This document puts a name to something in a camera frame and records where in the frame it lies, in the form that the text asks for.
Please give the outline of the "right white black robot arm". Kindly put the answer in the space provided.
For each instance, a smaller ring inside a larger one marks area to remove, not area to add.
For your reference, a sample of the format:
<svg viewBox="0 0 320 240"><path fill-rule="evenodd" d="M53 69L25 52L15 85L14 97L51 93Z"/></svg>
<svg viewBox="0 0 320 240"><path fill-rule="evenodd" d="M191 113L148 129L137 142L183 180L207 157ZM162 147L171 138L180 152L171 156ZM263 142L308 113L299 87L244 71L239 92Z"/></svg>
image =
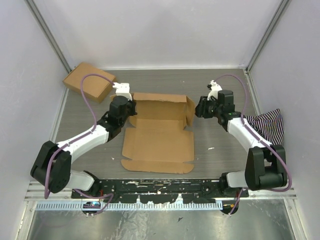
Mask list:
<svg viewBox="0 0 320 240"><path fill-rule="evenodd" d="M204 119L217 118L224 130L247 152L245 170L225 172L219 178L218 187L223 196L232 197L238 189L285 192L291 188L285 149L258 135L242 114L235 111L233 100L225 102L201 96L195 115Z"/></svg>

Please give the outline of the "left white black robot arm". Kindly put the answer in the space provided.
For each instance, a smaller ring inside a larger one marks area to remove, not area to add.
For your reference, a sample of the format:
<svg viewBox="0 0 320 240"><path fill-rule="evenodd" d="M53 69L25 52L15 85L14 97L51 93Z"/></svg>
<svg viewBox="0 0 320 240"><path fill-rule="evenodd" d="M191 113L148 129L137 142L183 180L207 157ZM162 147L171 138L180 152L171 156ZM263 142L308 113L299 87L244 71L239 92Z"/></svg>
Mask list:
<svg viewBox="0 0 320 240"><path fill-rule="evenodd" d="M100 179L86 170L72 170L72 164L93 148L113 140L127 119L136 114L134 100L115 96L109 110L90 129L65 141L45 142L30 170L30 176L44 186L44 197L70 188L87 198L102 198Z"/></svg>

